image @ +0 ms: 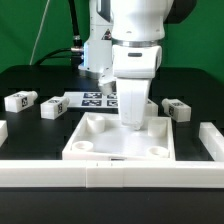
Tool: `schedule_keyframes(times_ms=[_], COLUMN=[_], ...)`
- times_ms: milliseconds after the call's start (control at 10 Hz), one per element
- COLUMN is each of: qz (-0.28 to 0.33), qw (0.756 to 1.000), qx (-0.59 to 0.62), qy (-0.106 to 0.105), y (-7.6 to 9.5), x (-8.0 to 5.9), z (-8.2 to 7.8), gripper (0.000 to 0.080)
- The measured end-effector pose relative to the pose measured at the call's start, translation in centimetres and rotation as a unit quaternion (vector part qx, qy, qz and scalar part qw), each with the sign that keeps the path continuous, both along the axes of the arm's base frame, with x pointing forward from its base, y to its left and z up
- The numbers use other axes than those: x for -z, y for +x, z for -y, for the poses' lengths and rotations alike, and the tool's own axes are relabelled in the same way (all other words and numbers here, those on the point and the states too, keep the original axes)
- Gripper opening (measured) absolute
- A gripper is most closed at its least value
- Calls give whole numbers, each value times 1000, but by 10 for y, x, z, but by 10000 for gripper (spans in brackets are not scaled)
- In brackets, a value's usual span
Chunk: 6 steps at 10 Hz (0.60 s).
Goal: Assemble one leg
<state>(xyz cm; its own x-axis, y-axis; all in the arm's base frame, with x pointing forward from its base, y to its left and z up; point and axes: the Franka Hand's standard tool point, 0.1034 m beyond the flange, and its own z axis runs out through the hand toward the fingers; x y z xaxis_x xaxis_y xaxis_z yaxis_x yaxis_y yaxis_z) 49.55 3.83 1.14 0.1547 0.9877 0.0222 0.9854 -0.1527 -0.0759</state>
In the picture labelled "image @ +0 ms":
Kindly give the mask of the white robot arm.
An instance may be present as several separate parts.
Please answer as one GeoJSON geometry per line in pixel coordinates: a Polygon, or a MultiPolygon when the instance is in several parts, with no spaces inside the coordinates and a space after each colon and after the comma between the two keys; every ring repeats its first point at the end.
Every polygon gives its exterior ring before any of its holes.
{"type": "Polygon", "coordinates": [[[178,24],[197,0],[89,0],[90,36],[79,69],[117,93],[125,126],[140,129],[152,79],[162,61],[164,25],[178,24]]]}

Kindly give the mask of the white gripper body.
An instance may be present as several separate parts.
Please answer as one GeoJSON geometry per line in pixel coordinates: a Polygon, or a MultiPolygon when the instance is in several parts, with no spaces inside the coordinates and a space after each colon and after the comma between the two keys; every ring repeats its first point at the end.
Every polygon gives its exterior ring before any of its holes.
{"type": "Polygon", "coordinates": [[[116,78],[120,121],[133,128],[144,123],[152,79],[162,60],[160,46],[132,48],[113,46],[113,75],[116,78]]]}

